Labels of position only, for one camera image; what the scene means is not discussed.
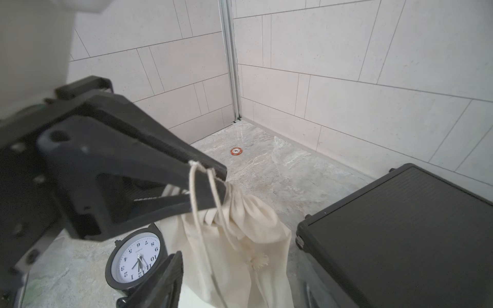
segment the orange poker chip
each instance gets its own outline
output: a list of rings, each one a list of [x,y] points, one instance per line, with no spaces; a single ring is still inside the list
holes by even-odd
[[[234,147],[231,149],[231,155],[240,155],[243,152],[242,148]]]

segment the black clock frame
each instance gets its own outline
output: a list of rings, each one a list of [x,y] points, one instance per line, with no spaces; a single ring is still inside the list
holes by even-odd
[[[159,251],[159,255],[156,259],[155,266],[151,267],[142,277],[140,277],[140,278],[138,278],[132,282],[123,283],[123,282],[116,281],[113,278],[113,275],[111,274],[111,264],[113,263],[113,260],[116,256],[116,253],[118,252],[118,250],[120,250],[120,248],[123,246],[123,244],[126,243],[130,238],[134,237],[137,234],[144,233],[144,232],[151,232],[151,233],[155,234],[158,237],[159,242],[160,242],[160,248],[159,248],[160,251]],[[106,262],[105,277],[106,277],[106,282],[108,283],[108,285],[110,287],[112,287],[113,289],[115,289],[117,291],[120,291],[125,296],[131,296],[132,293],[144,281],[146,281],[147,278],[149,278],[152,275],[152,273],[156,270],[157,265],[161,264],[161,262],[163,260],[165,260],[168,256],[168,253],[166,251],[166,246],[164,243],[164,239],[163,239],[163,235],[162,235],[161,231],[159,230],[159,228],[154,223],[150,224],[147,228],[139,229],[139,230],[136,230],[136,231],[130,233],[129,235],[127,235],[122,240],[116,240],[115,245],[116,245],[115,249],[113,250],[113,252],[109,256],[108,261]]]

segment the tile grout line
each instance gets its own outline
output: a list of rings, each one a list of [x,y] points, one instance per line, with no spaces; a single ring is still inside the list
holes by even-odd
[[[270,52],[270,54],[271,54],[271,62],[269,64],[269,68],[272,67],[272,14],[271,14],[271,52]]]
[[[220,109],[222,109],[222,108],[224,108],[224,107],[221,107],[221,108],[216,109],[216,110],[213,110],[213,111],[209,111],[209,112],[208,112],[208,113],[206,113],[206,114],[201,114],[201,115],[199,115],[198,117],[195,117],[195,118],[193,118],[193,119],[187,120],[187,121],[185,121],[185,122],[183,122],[183,123],[177,124],[177,125],[175,125],[175,126],[173,126],[173,127],[166,128],[166,129],[169,131],[170,129],[175,128],[176,126],[180,126],[181,124],[185,124],[185,123],[190,122],[190,121],[192,121],[192,120],[198,119],[198,118],[200,118],[200,117],[203,117],[203,116],[205,116],[205,115],[208,115],[209,113],[213,113],[214,111],[218,111],[218,110],[220,110]]]
[[[87,51],[87,48],[86,48],[86,45],[84,45],[84,42],[82,41],[82,39],[80,38],[80,35],[79,35],[79,32],[77,32],[77,29],[74,27],[73,30],[75,31],[75,33],[77,33],[77,36],[79,37],[79,40],[80,42],[82,43],[82,46],[84,46],[84,49],[86,50],[87,52],[87,55],[89,56],[89,58],[91,57],[91,55],[89,54],[89,51]]]
[[[137,51],[137,55],[139,56],[139,60],[141,61],[141,64],[142,64],[142,68],[144,69],[144,73],[145,73],[145,76],[147,77],[147,81],[149,81],[149,86],[151,87],[151,91],[152,91],[152,96],[156,95],[156,93],[154,93],[154,89],[152,88],[152,85],[151,85],[151,81],[149,80],[149,76],[147,76],[147,71],[145,70],[145,66],[144,66],[144,63],[142,63],[142,58],[141,58],[141,54],[139,53],[139,50],[138,49],[135,49]]]
[[[176,21],[178,21],[178,28],[180,29],[181,38],[183,38],[183,33],[181,32],[180,19],[178,18],[178,12],[176,11],[175,0],[173,0],[173,7],[175,8]]]
[[[397,19],[397,24],[395,25],[394,34],[392,34],[392,39],[390,40],[390,44],[388,45],[387,53],[385,54],[384,62],[382,63],[382,68],[380,69],[380,74],[378,74],[377,84],[380,80],[380,76],[382,76],[382,71],[384,70],[385,61],[387,60],[388,52],[390,51],[390,47],[392,46],[392,41],[394,41],[395,32],[397,32],[397,27],[399,27],[399,21],[405,6],[406,6],[406,0],[404,0],[404,4],[402,5],[402,10],[399,15],[399,19]]]
[[[192,23],[190,22],[190,14],[188,14],[188,6],[186,5],[186,0],[183,0],[183,1],[185,1],[186,16],[188,16],[188,23],[190,24],[190,32],[192,32],[192,37],[194,37],[193,36]]]
[[[262,66],[264,67],[264,16],[262,16]]]
[[[193,84],[193,91],[195,91],[195,97],[197,98],[197,105],[199,105],[200,115],[203,115],[202,114],[202,109],[200,108],[200,104],[199,104],[199,97],[197,95],[197,89],[195,89],[195,84]]]
[[[467,104],[467,106],[464,108],[464,110],[462,111],[462,113],[460,114],[459,118],[457,118],[457,121],[454,123],[454,125],[452,126],[452,128],[449,130],[449,132],[447,133],[447,135],[445,136],[445,138],[443,138],[442,142],[440,143],[440,145],[436,148],[435,152],[433,153],[433,155],[431,156],[431,158],[428,160],[428,162],[431,162],[431,160],[433,159],[433,157],[435,156],[436,152],[438,152],[438,149],[440,149],[440,147],[442,146],[442,144],[445,142],[445,140],[447,139],[447,137],[450,135],[450,132],[454,129],[454,127],[456,126],[456,124],[459,122],[460,118],[462,117],[462,115],[464,114],[464,112],[469,108],[469,105],[471,105],[473,100],[470,100],[469,103]]]
[[[96,56],[92,56],[92,57],[89,56],[87,58],[77,59],[77,60],[74,60],[74,61],[91,59],[91,58],[100,57],[100,56],[107,56],[107,55],[115,54],[117,52],[129,51],[129,50],[136,49],[136,48],[151,47],[151,46],[155,46],[155,45],[159,45],[159,44],[166,44],[166,43],[171,43],[171,42],[177,42],[179,40],[190,39],[190,38],[195,38],[195,37],[200,37],[200,36],[205,36],[205,35],[211,35],[211,34],[217,34],[217,33],[221,33],[221,32],[222,31],[217,31],[217,32],[212,32],[212,33],[207,33],[207,34],[201,34],[201,35],[197,35],[197,36],[191,36],[191,37],[186,37],[186,38],[174,39],[174,40],[170,40],[170,41],[166,41],[166,42],[161,42],[161,43],[150,44],[150,45],[146,45],[146,46],[134,47],[134,48],[129,48],[129,49],[125,49],[125,50],[118,50],[118,51],[114,51],[114,52],[108,52],[108,53],[102,54],[102,55],[96,55]]]
[[[483,141],[483,139],[486,137],[486,135],[493,129],[493,126],[490,127],[490,129],[481,137],[481,139],[479,140],[479,142],[472,148],[472,150],[469,152],[469,154],[464,158],[464,160],[460,163],[460,165],[454,170],[454,172],[456,172],[460,166],[462,166],[462,164],[465,162],[465,160],[469,157],[469,155],[471,155],[472,152],[474,152],[474,150],[476,149],[476,147],[478,147],[478,145],[481,143],[481,141]]]
[[[315,152],[318,150],[318,143],[320,142],[320,134],[322,133],[322,125],[320,125],[320,130],[318,131],[317,146],[315,147]]]
[[[262,103],[259,103],[259,102],[256,102],[256,101],[252,101],[252,102],[255,102],[255,103],[260,104],[260,105],[263,105],[263,106],[265,106],[265,107],[272,108],[272,109],[277,110],[277,111],[279,111],[279,112],[282,112],[282,113],[285,113],[285,114],[288,114],[288,115],[291,115],[291,116],[297,117],[297,116],[295,116],[295,115],[293,115],[293,114],[290,114],[290,113],[284,112],[284,111],[279,110],[279,109],[275,109],[275,108],[273,108],[273,107],[270,107],[270,106],[264,105],[264,104],[262,104]],[[313,124],[317,124],[317,125],[323,126],[323,127],[325,127],[325,128],[328,128],[328,129],[330,129],[330,130],[333,130],[333,131],[339,132],[339,133],[341,133],[341,134],[345,134],[345,135],[347,135],[347,136],[350,136],[350,137],[353,137],[353,138],[359,139],[359,140],[361,140],[361,141],[364,141],[364,142],[367,142],[367,143],[370,143],[370,144],[376,145],[376,146],[378,146],[378,147],[381,147],[381,148],[387,149],[387,150],[392,151],[392,152],[394,152],[394,153],[404,155],[404,156],[406,156],[406,157],[409,157],[409,158],[415,159],[415,160],[420,161],[420,162],[423,162],[423,163],[425,163],[425,164],[432,165],[432,166],[434,166],[434,167],[437,167],[437,168],[440,168],[440,169],[443,169],[443,170],[446,170],[446,171],[449,171],[449,172],[452,172],[452,173],[455,173],[455,174],[458,174],[458,175],[461,175],[461,176],[467,177],[467,178],[469,178],[469,179],[472,179],[472,180],[475,180],[475,181],[477,181],[477,182],[480,182],[480,183],[483,183],[483,184],[486,184],[486,185],[488,185],[488,186],[492,186],[492,187],[493,187],[493,185],[488,184],[488,183],[486,183],[486,182],[480,181],[480,180],[478,180],[478,179],[472,178],[472,177],[470,177],[470,176],[467,176],[467,175],[464,175],[464,174],[461,174],[461,173],[458,173],[458,172],[455,172],[455,171],[452,171],[452,170],[449,170],[449,169],[445,169],[445,168],[443,168],[443,167],[440,167],[440,166],[434,165],[434,164],[432,164],[432,163],[426,162],[426,161],[424,161],[424,160],[422,160],[422,159],[419,159],[419,158],[416,158],[416,157],[410,156],[410,155],[408,155],[408,154],[404,154],[404,153],[398,152],[398,151],[396,151],[396,150],[389,149],[389,148],[384,147],[384,146],[382,146],[382,145],[379,145],[379,144],[373,143],[373,142],[368,141],[368,140],[365,140],[365,139],[358,138],[358,137],[353,136],[353,135],[349,135],[349,134],[347,134],[347,133],[344,133],[344,132],[341,132],[341,131],[335,130],[335,129],[333,129],[333,128],[330,128],[330,127],[324,126],[324,125],[319,124],[319,123],[312,122],[312,121],[307,120],[307,119],[303,119],[303,118],[300,118],[300,117],[297,117],[297,118],[298,118],[298,119],[305,120],[305,121],[308,121],[308,122],[313,123]]]
[[[206,80],[209,80],[209,79],[213,79],[213,78],[216,78],[216,77],[219,77],[219,76],[214,76],[214,77],[211,77],[211,78],[207,78],[207,79],[204,79],[204,80],[202,80],[202,81],[206,81]],[[193,85],[193,84],[195,84],[195,83],[199,83],[199,82],[202,82],[202,81],[197,81],[197,82],[194,82],[194,83],[191,83],[191,84],[187,84],[187,85],[184,85],[184,86],[181,86],[181,87],[175,88],[175,89],[171,89],[171,90],[169,90],[169,91],[164,91],[163,93],[168,93],[168,92],[171,92],[171,91],[174,91],[174,90],[178,90],[178,89],[181,89],[181,88],[184,88],[184,87],[188,87],[188,86],[191,86],[191,85]],[[148,99],[148,98],[151,98],[151,97],[154,97],[154,96],[161,95],[161,94],[163,94],[163,93],[159,93],[159,94],[156,94],[156,95],[153,95],[153,96],[149,96],[149,97],[146,97],[146,98],[140,99],[140,100],[135,101],[135,102],[132,102],[132,103],[137,103],[137,102],[143,101],[143,100],[145,100],[145,99]]]
[[[221,109],[222,127],[224,128],[226,126],[226,124],[224,123],[224,114],[222,113],[222,108],[219,109]]]
[[[204,96],[206,97],[207,110],[210,111],[211,108],[209,107],[209,100],[207,99],[206,87],[204,86],[204,81],[202,80],[201,82],[202,82],[202,89],[204,89]]]
[[[370,47],[371,37],[373,35],[373,30],[375,29],[375,24],[377,23],[378,13],[380,12],[380,5],[382,0],[378,3],[377,15],[375,16],[375,21],[373,22],[373,27],[371,28],[370,39],[368,40],[368,45],[366,45],[365,57],[363,58],[363,63],[361,64],[361,70],[359,71],[358,81],[361,78],[361,72],[363,72],[363,66],[365,65],[366,54],[368,53],[368,48]]]
[[[298,83],[296,84],[296,100],[294,101],[294,113],[296,113],[296,107],[298,105],[298,89],[300,88],[300,73],[298,73]]]
[[[308,93],[310,92],[310,82],[312,81],[312,76],[308,77],[308,91],[307,91],[307,101],[305,103],[305,113],[303,113],[303,119],[305,119],[307,115],[307,105],[308,105]]]
[[[263,67],[258,67],[256,65],[250,65],[250,64],[240,64],[240,65],[245,65],[245,66],[254,67],[254,68],[263,68]],[[291,71],[291,70],[285,70],[285,69],[279,69],[279,68],[268,68],[268,69],[275,69],[275,70],[280,70],[280,71],[287,71],[287,72],[290,72],[290,73],[300,73],[300,72],[297,72],[297,71]],[[409,90],[409,91],[430,93],[430,94],[436,94],[436,95],[445,95],[445,96],[450,96],[450,97],[457,97],[457,98],[460,98],[460,99],[467,99],[467,100],[474,100],[474,101],[482,101],[482,102],[493,103],[493,101],[489,101],[489,100],[477,99],[477,98],[471,98],[471,97],[465,97],[465,96],[458,96],[458,95],[453,95],[453,94],[445,94],[445,93],[438,93],[438,92],[431,92],[431,91],[424,91],[424,90],[417,90],[417,89],[402,88],[402,87],[396,87],[396,86],[389,86],[389,85],[386,85],[386,84],[376,84],[376,83],[365,82],[365,81],[356,81],[356,80],[351,80],[351,79],[344,79],[344,78],[337,78],[337,77],[328,77],[328,76],[322,76],[322,75],[316,75],[316,74],[310,74],[310,73],[304,73],[304,72],[302,72],[301,74],[306,74],[306,75],[316,76],[316,77],[323,77],[323,78],[331,78],[331,79],[337,79],[337,80],[343,80],[343,81],[364,83],[364,84],[369,84],[369,85],[372,85],[372,86],[381,86],[381,87],[388,87],[388,88],[394,88],[394,89]]]
[[[161,79],[161,74],[159,73],[159,70],[157,69],[156,60],[154,60],[154,55],[152,55],[152,50],[150,47],[148,47],[148,48],[149,48],[149,52],[151,53],[152,61],[154,62],[154,67],[156,67],[156,72],[157,72],[157,75],[159,77],[159,81],[161,82],[161,87],[163,87],[163,91],[166,92],[166,89],[164,88],[164,84],[163,84],[163,79]]]
[[[242,67],[242,94],[245,92],[245,89],[243,88],[243,67]]]
[[[328,6],[335,6],[335,5],[352,4],[352,3],[365,2],[365,1],[373,1],[373,0],[356,0],[356,1],[345,2],[345,3],[335,3],[335,4],[328,4],[328,5],[316,6],[316,7],[309,7],[309,8],[299,8],[299,9],[296,9],[296,10],[289,10],[289,11],[272,12],[272,13],[257,14],[257,15],[251,15],[251,16],[242,16],[242,17],[236,17],[235,19],[248,18],[248,17],[257,17],[257,16],[263,16],[263,15],[274,15],[274,14],[280,14],[280,13],[289,13],[289,12],[303,11],[303,10],[309,10],[309,9],[314,9],[314,8],[319,8],[319,7],[328,7]]]

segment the drawstring cord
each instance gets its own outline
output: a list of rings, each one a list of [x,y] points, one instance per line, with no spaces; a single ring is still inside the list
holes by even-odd
[[[234,244],[232,236],[229,233],[228,227],[226,225],[226,218],[224,217],[224,213],[222,211],[221,201],[219,199],[219,194],[217,192],[217,187],[215,184],[215,170],[212,168],[206,170],[204,168],[204,166],[202,166],[199,162],[190,161],[189,164],[191,165],[190,174],[189,174],[190,203],[192,205],[192,213],[193,213],[193,220],[195,223],[195,228],[197,229],[197,232],[199,234],[199,242],[201,244],[201,247],[205,252],[206,262],[208,265],[208,269],[209,269],[209,273],[211,275],[212,282],[214,284],[214,288],[215,288],[224,308],[228,308],[228,306],[226,305],[226,302],[225,302],[225,300],[221,294],[221,291],[219,289],[219,285],[217,284],[214,270],[212,269],[212,262],[211,262],[211,258],[209,256],[209,251],[207,250],[207,246],[206,246],[206,243],[204,241],[204,236],[202,234],[201,223],[199,222],[198,207],[197,207],[197,195],[195,193],[195,172],[197,171],[197,169],[199,169],[202,172],[207,172],[209,184],[211,186],[212,196],[214,198],[214,203],[215,203],[215,206],[217,208],[217,213],[219,215],[219,221],[221,222],[221,224],[223,226],[223,230],[224,230],[224,234],[226,235],[226,239],[228,240],[231,247],[233,247],[233,249],[236,252],[238,252],[239,254],[240,254],[240,249]],[[252,256],[251,260],[248,262],[249,266],[253,269],[253,275],[255,278],[255,283],[257,284],[257,288],[260,291],[260,295],[262,296],[262,299],[264,300],[265,304],[267,305],[267,308],[269,308],[269,303],[267,302],[265,295],[264,295],[264,292],[262,292],[262,288],[260,287],[260,281],[258,280],[257,271],[260,270],[265,265],[267,265],[268,262],[269,262],[269,257],[267,255],[261,255],[258,257]]]
[[[204,255],[206,257],[206,262],[207,266],[209,269],[209,273],[211,275],[212,283],[214,284],[214,288],[217,292],[217,295],[221,299],[221,303],[224,308],[228,308],[228,305],[226,305],[226,302],[224,301],[224,297],[221,294],[221,290],[219,289],[219,285],[217,284],[217,280],[215,278],[214,270],[212,269],[212,263],[211,263],[211,258],[209,256],[209,252],[207,251],[207,246],[204,241],[204,235],[202,234],[202,228],[201,224],[199,222],[199,209],[197,207],[197,194],[195,193],[195,172],[197,168],[200,168],[200,170],[205,171],[205,168],[200,165],[198,162],[189,162],[190,165],[192,166],[190,168],[190,174],[189,174],[189,190],[190,190],[190,203],[192,204],[192,213],[193,213],[193,220],[195,222],[195,228],[197,228],[197,233],[199,234],[199,242],[202,246],[202,249],[204,251]]]

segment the marble floor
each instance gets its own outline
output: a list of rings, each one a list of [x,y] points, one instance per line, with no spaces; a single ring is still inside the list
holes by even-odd
[[[193,146],[225,164],[228,181],[272,206],[292,231],[287,275],[295,307],[302,308],[296,279],[297,224],[306,214],[315,214],[370,180],[246,121]],[[242,154],[231,155],[233,147],[241,147]],[[23,307],[115,307],[121,296],[107,285],[104,273],[114,240],[73,240],[65,231],[60,233],[31,269]]]

